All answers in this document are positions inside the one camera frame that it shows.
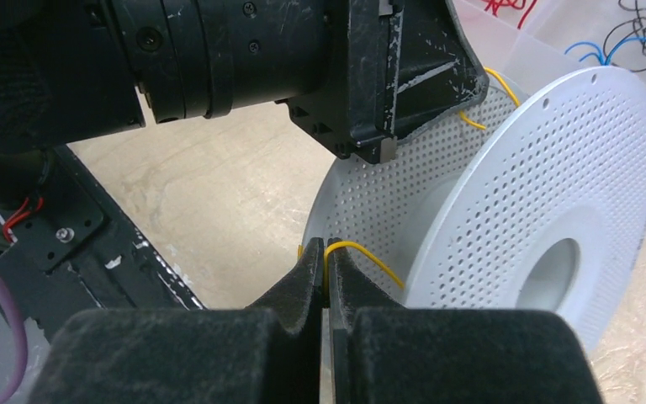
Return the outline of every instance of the translucent plastic container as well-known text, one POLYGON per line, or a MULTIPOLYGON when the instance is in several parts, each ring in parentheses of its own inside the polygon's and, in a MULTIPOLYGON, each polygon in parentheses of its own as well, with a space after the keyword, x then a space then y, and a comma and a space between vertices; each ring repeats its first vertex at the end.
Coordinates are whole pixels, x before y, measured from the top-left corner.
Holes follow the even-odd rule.
MULTIPOLYGON (((634 6, 634 0, 622 3, 634 6)), ((595 57, 579 62, 593 51, 590 46, 579 46, 568 55, 564 52, 584 40, 602 47, 613 28, 635 18, 635 13, 623 10, 617 0, 537 0, 522 29, 517 29, 524 10, 500 8, 495 17, 484 11, 487 3, 483 0, 455 0, 454 5, 464 33, 482 63, 503 72, 527 93, 535 93, 584 66, 598 66, 595 57)), ((640 1, 640 6, 646 7, 646 1, 640 1)), ((629 27, 630 24, 624 25, 609 37, 606 51, 631 33, 629 27)), ((646 58, 640 52, 639 42, 628 42, 612 62, 633 69, 646 67, 646 58)), ((646 72, 638 76, 646 82, 646 72)))

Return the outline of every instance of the bolt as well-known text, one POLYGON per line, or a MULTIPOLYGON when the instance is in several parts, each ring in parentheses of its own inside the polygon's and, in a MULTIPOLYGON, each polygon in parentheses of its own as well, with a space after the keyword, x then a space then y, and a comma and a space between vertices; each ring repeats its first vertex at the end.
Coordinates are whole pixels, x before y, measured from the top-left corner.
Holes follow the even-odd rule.
POLYGON ((261 46, 258 44, 258 42, 256 42, 255 40, 249 42, 249 51, 251 53, 256 54, 260 50, 261 50, 261 46))
POLYGON ((256 17, 256 5, 252 2, 246 2, 244 3, 244 7, 242 8, 244 11, 244 15, 246 15, 249 18, 254 18, 256 17))
POLYGON ((162 46, 162 34, 154 28, 145 27, 137 31, 137 45, 145 52, 154 52, 162 46))
POLYGON ((71 242, 76 233, 70 227, 62 227, 56 231, 56 239, 63 244, 71 242))

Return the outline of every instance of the hole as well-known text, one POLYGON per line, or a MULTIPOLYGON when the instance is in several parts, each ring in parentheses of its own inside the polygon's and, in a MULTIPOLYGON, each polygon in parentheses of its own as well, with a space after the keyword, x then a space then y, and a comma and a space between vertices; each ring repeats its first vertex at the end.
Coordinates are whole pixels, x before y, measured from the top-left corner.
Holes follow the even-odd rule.
POLYGON ((556 311, 578 269, 578 243, 565 238, 553 244, 533 266, 516 301, 518 309, 556 311))

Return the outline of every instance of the white perforated disc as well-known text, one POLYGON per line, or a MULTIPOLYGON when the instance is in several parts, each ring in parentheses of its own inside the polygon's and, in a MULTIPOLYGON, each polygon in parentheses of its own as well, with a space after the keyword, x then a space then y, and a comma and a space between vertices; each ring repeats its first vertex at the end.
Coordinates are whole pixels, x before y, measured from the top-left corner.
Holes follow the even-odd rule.
POLYGON ((645 230, 646 88, 623 69, 578 71, 515 111, 422 243, 401 246, 417 251, 403 301, 556 311, 593 348, 645 230))
MULTIPOLYGON (((520 101, 527 96, 506 81, 520 101)), ((400 145, 392 162, 367 164, 359 157, 336 160, 320 186, 305 228, 304 245, 312 237, 340 237, 364 245, 390 264, 396 254, 397 237, 421 197, 441 178, 459 175, 494 130, 515 108, 506 92, 491 77, 486 100, 466 111, 483 125, 479 130, 465 124, 457 114, 431 122, 400 145)), ((370 260, 353 254, 356 265, 393 297, 402 291, 370 260)))
MULTIPOLYGON (((491 93, 471 117, 493 129, 506 101, 491 93)), ((646 230, 646 88, 596 67, 549 84, 486 142, 456 118, 391 163, 335 162, 305 240, 368 247, 404 293, 366 258, 356 263, 406 306, 555 311, 594 348, 646 230)))

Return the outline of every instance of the black metal frame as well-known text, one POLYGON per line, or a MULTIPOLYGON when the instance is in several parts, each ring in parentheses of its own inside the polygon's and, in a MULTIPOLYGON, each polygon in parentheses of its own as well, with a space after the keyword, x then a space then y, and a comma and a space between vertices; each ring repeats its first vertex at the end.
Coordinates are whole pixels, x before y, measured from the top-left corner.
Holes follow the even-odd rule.
POLYGON ((53 164, 43 208, 13 228, 18 241, 0 256, 3 280, 49 341, 86 309, 204 309, 70 149, 56 148, 53 164), (74 231, 68 243, 61 228, 74 231))

